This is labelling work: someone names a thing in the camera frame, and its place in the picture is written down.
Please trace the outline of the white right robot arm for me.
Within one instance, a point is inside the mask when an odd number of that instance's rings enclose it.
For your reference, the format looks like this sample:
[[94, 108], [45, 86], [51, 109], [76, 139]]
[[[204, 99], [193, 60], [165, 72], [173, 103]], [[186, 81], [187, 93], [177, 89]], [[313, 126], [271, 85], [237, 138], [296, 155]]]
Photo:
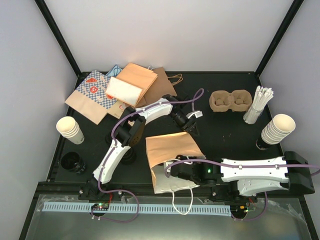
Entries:
[[315, 193], [308, 161], [294, 151], [260, 160], [201, 159], [178, 155], [164, 165], [165, 175], [212, 187], [234, 202], [262, 192], [287, 191], [293, 195]]

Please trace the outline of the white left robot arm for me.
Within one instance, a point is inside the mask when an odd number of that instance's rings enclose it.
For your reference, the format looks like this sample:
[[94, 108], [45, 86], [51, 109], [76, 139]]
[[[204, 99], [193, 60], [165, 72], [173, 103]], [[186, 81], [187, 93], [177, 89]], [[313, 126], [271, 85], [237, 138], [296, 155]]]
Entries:
[[93, 171], [97, 182], [93, 183], [89, 193], [97, 200], [103, 199], [108, 192], [106, 185], [123, 156], [139, 143], [145, 126], [163, 116], [170, 116], [181, 131], [197, 136], [196, 119], [203, 116], [202, 112], [195, 110], [194, 102], [200, 96], [191, 100], [179, 101], [176, 97], [167, 94], [158, 101], [142, 108], [125, 108], [120, 119], [111, 130], [111, 144], [99, 166]]

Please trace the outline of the orange kraft paper bag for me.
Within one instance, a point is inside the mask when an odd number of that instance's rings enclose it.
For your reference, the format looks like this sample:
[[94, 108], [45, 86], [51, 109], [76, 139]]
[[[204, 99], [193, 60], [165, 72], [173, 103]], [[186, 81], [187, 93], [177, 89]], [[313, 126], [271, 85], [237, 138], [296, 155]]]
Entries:
[[[187, 215], [193, 205], [193, 189], [198, 185], [190, 180], [167, 176], [169, 172], [165, 168], [176, 162], [178, 155], [203, 159], [204, 154], [191, 135], [186, 132], [150, 136], [145, 139], [145, 144], [154, 193], [171, 193], [174, 210], [180, 215]], [[191, 201], [187, 210], [179, 210], [175, 206], [175, 193], [182, 190], [190, 191]]]

